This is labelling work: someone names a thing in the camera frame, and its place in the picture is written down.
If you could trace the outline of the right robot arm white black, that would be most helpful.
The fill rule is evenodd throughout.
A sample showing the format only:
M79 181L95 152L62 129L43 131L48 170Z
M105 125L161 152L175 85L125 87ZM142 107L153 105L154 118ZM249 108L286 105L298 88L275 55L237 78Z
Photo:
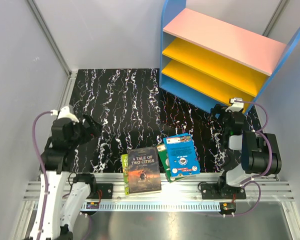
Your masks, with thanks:
M246 184L256 178L277 175L282 169L276 135L243 130L246 117L242 106L239 102L229 107L216 104L210 109L210 117L223 127L220 140L224 149L241 152L240 164L223 172L217 183L210 185L214 198L245 199Z

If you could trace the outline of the black marble pattern mat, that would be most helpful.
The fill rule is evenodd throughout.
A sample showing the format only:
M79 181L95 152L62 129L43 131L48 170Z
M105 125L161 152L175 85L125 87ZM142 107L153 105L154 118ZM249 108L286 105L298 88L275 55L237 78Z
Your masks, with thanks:
M231 170L239 151L222 146L222 126L210 113L159 87L157 68L80 69L71 74L69 104L82 120L102 125L99 137L70 155L71 172L120 173L121 155L188 133L203 173Z

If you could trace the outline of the aluminium rail frame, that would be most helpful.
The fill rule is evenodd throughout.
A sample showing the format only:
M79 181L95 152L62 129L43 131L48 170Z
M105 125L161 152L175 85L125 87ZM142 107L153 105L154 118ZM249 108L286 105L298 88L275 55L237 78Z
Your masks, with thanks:
M201 201L202 194L198 190L200 182L215 183L220 173L200 173L186 177L180 181L170 183L165 174L160 175L161 191L155 193L125 195L124 177L122 173L96 173L98 184L113 184L112 201L133 202L169 202L169 201ZM294 196L287 181L279 181L274 175L260 177L255 180L261 189L262 202L293 202Z

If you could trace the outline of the green 65-Storey Treehouse book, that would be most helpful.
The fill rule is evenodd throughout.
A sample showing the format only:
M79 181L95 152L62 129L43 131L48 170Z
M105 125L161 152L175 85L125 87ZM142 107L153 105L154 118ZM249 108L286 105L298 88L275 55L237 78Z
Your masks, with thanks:
M123 185L125 195L129 195L129 164L128 154L121 155L122 172L123 172Z

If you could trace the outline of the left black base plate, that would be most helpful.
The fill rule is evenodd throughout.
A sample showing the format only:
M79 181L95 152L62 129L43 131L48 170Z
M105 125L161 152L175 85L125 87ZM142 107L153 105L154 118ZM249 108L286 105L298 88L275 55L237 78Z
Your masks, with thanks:
M97 183L90 190L90 194L87 199L98 199L101 197L102 200L110 200L113 198L113 188L112 183Z

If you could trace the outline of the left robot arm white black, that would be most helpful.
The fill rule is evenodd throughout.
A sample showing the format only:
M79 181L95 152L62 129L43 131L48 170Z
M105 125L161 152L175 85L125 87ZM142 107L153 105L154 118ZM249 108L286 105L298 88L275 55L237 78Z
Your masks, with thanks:
M63 191L71 175L68 159L78 146L97 138L102 126L89 115L80 121L72 113L51 110L56 115L43 153L39 152L36 140L36 122L32 124L32 142L39 160L40 196L35 221L30 231L30 240L71 240L77 217L84 200L97 195L96 179L91 173L76 174L66 200Z

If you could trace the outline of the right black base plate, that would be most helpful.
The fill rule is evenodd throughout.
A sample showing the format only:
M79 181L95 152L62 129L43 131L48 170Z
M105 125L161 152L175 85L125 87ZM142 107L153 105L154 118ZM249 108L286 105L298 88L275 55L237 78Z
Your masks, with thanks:
M246 192L240 187L219 186L218 183L200 182L197 186L203 200L245 200Z

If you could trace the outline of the A Tale of Two Cities book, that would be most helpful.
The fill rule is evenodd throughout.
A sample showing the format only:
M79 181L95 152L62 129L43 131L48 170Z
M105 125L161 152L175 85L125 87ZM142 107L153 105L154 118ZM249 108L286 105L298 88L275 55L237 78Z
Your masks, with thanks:
M157 193L162 190L156 147L131 149L127 153L127 161L130 195Z

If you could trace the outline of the green coin guide book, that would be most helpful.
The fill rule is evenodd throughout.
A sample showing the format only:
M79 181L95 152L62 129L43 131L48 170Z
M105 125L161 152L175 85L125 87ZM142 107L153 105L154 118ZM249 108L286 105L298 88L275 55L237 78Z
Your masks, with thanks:
M157 148L158 156L161 160L161 163L162 163L164 171L165 171L165 176L166 176L167 180L169 181L169 183L178 182L178 181L181 181L183 179L186 179L187 176L173 177L171 175L170 162L169 162L169 159L168 159L165 144L160 144L156 148Z

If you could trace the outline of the colourful wooden bookshelf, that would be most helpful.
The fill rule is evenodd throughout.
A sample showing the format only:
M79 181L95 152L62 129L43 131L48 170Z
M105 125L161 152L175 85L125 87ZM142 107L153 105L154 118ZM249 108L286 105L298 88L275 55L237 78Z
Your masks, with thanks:
M285 44L167 0L159 86L206 112L240 98L248 113L299 41L300 27Z

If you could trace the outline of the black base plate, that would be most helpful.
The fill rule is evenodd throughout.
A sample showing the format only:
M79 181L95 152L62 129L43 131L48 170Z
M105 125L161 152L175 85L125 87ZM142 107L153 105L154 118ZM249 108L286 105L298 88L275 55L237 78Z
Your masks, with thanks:
M97 183L90 190L90 194L87 199L98 199L101 197L102 200L110 200L113 198L113 188L112 183Z
M200 182L197 186L203 200L245 200L246 192L240 187L219 186L218 183Z

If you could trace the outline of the blue 26-Storey Treehouse book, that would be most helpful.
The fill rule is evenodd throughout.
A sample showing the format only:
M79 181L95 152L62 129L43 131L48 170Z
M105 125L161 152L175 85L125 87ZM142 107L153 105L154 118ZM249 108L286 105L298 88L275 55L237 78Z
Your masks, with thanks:
M200 173L194 141L189 133L166 137L163 139L170 174L173 178L188 177Z

